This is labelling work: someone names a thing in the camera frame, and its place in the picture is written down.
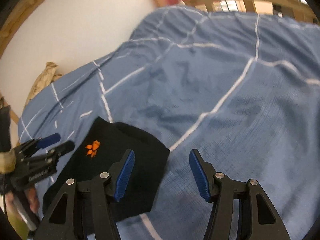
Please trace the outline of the left hand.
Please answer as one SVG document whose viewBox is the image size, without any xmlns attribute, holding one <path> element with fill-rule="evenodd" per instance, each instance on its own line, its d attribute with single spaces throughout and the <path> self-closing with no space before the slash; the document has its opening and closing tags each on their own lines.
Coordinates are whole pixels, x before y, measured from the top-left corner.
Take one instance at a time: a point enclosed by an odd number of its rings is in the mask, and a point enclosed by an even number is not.
<svg viewBox="0 0 320 240">
<path fill-rule="evenodd" d="M 38 213 L 40 202 L 37 196 L 36 189 L 34 187 L 29 188 L 24 191 L 25 196 L 27 197 L 27 200 L 29 202 L 30 210 L 33 213 Z M 16 206 L 14 205 L 14 195 L 11 191 L 9 191 L 5 195 L 5 201 L 6 201 L 6 208 L 10 211 L 10 213 L 14 214 L 16 217 L 19 217 L 20 214 L 18 213 Z"/>
</svg>

